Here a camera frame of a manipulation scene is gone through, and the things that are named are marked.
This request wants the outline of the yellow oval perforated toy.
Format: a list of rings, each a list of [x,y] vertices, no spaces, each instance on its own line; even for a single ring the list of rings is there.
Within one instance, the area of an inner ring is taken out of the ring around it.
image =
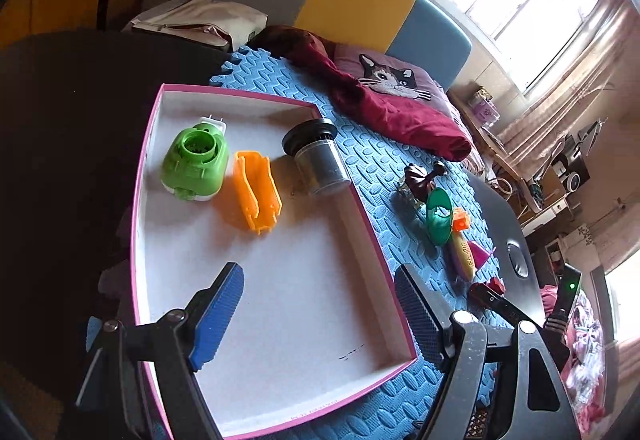
[[[476,273],[476,265],[469,242],[461,232],[452,231],[447,245],[457,275],[464,282],[471,283]]]

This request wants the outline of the red plastic toy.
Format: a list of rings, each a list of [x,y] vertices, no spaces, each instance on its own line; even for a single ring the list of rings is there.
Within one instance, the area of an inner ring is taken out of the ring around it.
[[[499,296],[503,296],[506,293],[506,286],[504,286],[500,277],[492,277],[487,283],[487,286],[495,293],[498,293]]]

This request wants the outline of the orange cube block toy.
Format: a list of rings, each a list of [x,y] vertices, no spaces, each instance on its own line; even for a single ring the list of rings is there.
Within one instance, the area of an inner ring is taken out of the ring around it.
[[[471,216],[461,207],[452,209],[452,229],[455,232],[467,230],[472,223]]]

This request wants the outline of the purple cat pillow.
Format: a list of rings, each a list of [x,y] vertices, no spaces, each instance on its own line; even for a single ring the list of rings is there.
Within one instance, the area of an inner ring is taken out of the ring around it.
[[[417,100],[450,118],[472,141],[457,108],[451,104],[442,86],[427,72],[408,62],[359,46],[337,44],[335,65],[373,91]]]

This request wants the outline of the black lidded clear jar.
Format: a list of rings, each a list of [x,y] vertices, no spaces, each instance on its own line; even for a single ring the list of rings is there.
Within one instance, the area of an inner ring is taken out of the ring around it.
[[[352,183],[335,139],[337,126],[329,118],[300,122],[282,139],[311,195],[324,195]]]

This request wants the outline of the green plug-in device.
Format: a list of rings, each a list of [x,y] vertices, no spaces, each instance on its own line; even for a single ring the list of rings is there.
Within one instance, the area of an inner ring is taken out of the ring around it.
[[[209,201],[221,189],[229,161],[227,125],[212,117],[180,131],[160,167],[167,192],[186,201]]]

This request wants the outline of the wooden side desk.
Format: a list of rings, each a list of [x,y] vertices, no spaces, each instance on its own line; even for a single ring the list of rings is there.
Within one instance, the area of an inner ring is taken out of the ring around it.
[[[509,203],[521,226],[541,218],[546,223],[568,209],[568,194],[555,171],[549,168],[537,180],[539,186],[535,189],[534,180],[529,180],[522,168],[498,143],[497,137],[488,129],[482,128],[472,115],[470,108],[454,94],[447,93],[450,102],[460,111],[465,126],[470,130],[480,155],[490,161],[491,171],[498,180],[506,180],[511,186],[510,194],[501,187],[501,194]]]

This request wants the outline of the green plastic funnel piece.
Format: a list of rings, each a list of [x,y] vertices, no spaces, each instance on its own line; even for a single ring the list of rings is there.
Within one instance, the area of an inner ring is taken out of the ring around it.
[[[452,202],[445,191],[435,187],[427,197],[426,230],[435,246],[443,246],[450,238],[452,231]]]

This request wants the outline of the orange plastic clip piece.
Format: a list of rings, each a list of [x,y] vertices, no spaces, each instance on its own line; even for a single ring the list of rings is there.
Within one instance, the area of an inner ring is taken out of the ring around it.
[[[256,151],[236,152],[232,179],[248,228],[257,235],[270,232],[282,210],[270,159]]]

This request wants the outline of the dark brown flower toy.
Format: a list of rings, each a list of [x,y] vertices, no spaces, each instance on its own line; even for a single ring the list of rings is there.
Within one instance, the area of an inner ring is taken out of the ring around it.
[[[404,185],[414,199],[426,204],[428,197],[435,188],[435,179],[447,173],[446,166],[438,160],[433,163],[431,171],[427,171],[414,163],[409,163],[405,166]]]

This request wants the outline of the blue foam puzzle mat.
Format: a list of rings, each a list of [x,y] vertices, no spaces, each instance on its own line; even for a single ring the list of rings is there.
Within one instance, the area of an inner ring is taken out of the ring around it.
[[[466,286],[454,274],[444,249],[428,239],[425,212],[398,192],[409,163],[427,168],[434,157],[416,147],[386,139],[339,113],[326,87],[285,59],[265,50],[241,48],[209,80],[213,86],[265,93],[313,103],[337,126],[336,143],[364,209],[372,223],[390,270],[403,263],[416,267],[428,287],[454,310],[465,309]],[[418,359],[396,377],[360,399],[311,420],[277,432],[279,439],[402,439],[416,431],[431,411],[442,373]]]

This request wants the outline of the purple box on desk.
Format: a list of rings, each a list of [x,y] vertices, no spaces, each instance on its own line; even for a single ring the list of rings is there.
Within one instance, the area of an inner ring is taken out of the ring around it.
[[[483,127],[490,128],[500,118],[499,111],[486,88],[479,88],[471,97],[470,107],[473,116]]]

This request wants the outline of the magenta plastic cup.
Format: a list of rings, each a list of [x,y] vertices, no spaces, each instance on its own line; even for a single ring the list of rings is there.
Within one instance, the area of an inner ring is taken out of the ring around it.
[[[475,269],[480,270],[484,267],[485,263],[495,253],[496,249],[486,249],[483,246],[477,244],[475,241],[468,241],[470,252],[475,264]]]

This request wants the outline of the dark red blanket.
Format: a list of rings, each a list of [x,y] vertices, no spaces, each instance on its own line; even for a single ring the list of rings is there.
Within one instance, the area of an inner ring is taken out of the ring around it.
[[[454,163],[471,154],[472,143],[454,120],[415,100],[375,92],[339,70],[333,60],[336,44],[330,40],[303,29],[269,26],[248,46],[263,48],[314,76],[326,87],[335,109],[383,137]]]

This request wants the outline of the beige cloth bag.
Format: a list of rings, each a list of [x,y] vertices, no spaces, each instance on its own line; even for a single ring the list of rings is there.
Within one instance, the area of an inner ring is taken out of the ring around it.
[[[268,16],[236,2],[170,0],[131,19],[127,28],[234,52],[266,28]]]

